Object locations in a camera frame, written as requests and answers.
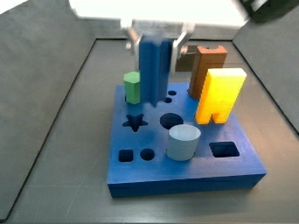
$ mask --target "brown block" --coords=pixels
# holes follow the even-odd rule
[[[189,96],[192,98],[201,98],[201,88],[208,69],[223,67],[227,54],[228,51],[223,45],[219,45],[216,49],[208,49],[197,46],[191,71]]]

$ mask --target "circular hole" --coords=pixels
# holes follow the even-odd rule
[[[140,152],[140,157],[145,161],[152,160],[155,158],[155,151],[151,149],[143,149]]]
[[[175,91],[168,91],[168,95],[176,95],[176,92]]]
[[[165,97],[165,99],[164,99],[164,102],[165,102],[165,103],[171,103],[172,101],[173,101],[172,98]]]
[[[183,119],[179,115],[168,113],[160,117],[160,124],[165,129],[169,129],[172,126],[183,124]]]

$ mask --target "table surface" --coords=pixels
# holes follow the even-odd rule
[[[224,67],[247,80],[233,112],[268,174],[253,189],[112,199],[107,186],[115,85],[135,67],[125,41],[100,40],[79,73],[8,222],[299,222],[299,139],[231,42]],[[189,81],[177,73],[172,82]]]

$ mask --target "yellow rectangular block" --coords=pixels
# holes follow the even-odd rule
[[[241,68],[208,69],[195,115],[197,124],[224,123],[239,97],[247,74]]]

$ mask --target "light blue cylinder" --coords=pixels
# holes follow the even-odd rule
[[[168,135],[165,154],[176,161],[184,161],[193,157],[201,132],[189,124],[172,126]]]

